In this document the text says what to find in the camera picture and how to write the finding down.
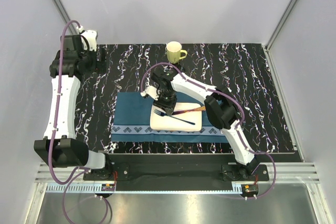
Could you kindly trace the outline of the blue fork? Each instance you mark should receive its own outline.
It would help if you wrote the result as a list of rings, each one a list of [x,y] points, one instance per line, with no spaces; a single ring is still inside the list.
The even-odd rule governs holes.
[[[164,116],[168,116],[168,117],[170,117],[170,118],[173,118],[173,119],[182,121],[182,122],[184,122],[184,123],[187,123],[187,124],[190,124],[190,125],[195,125],[194,122],[190,122],[190,121],[187,121],[187,120],[184,120],[184,119],[179,119],[179,118],[176,118],[176,117],[174,117],[174,116],[172,116],[172,115],[169,116],[169,115],[167,115],[167,114],[164,114],[164,113],[160,112],[160,111],[157,110],[157,109],[154,109],[153,112],[154,112],[155,114],[159,115],[159,116],[162,116],[162,117],[164,117]]]

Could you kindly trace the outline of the white rectangular plate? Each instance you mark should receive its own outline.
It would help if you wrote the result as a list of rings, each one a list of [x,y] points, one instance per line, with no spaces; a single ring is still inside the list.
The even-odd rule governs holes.
[[[187,110],[185,113],[167,116],[164,110],[152,105],[150,127],[153,130],[199,132],[202,128],[202,111],[192,111],[200,108],[198,103],[176,104],[174,112]]]

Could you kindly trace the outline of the blue cloth placemat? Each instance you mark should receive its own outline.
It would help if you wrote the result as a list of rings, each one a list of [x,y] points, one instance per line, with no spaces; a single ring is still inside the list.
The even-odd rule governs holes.
[[[227,138],[213,127],[202,112],[202,128],[198,132],[155,131],[150,127],[153,99],[138,92],[117,95],[111,140],[114,142],[227,143]]]

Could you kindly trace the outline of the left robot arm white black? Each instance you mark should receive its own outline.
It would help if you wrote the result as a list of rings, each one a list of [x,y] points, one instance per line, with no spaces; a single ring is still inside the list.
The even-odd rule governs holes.
[[[82,167],[98,180],[113,175],[108,154],[91,151],[84,142],[76,140],[75,108],[82,76],[100,66],[97,38],[95,30],[66,35],[49,67],[53,92],[50,115],[43,138],[34,142],[34,151],[49,166],[51,174],[54,168]]]

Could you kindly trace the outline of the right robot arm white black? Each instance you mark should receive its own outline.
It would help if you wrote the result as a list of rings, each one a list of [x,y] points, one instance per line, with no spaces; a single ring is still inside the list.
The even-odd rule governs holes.
[[[151,79],[158,87],[147,87],[144,96],[152,97],[154,106],[160,108],[167,116],[173,115],[177,92],[205,106],[208,121],[224,134],[234,152],[237,168],[229,178],[250,180],[256,176],[260,161],[242,131],[238,113],[243,110],[233,98],[223,90],[194,80],[178,70],[157,70],[151,74]]]

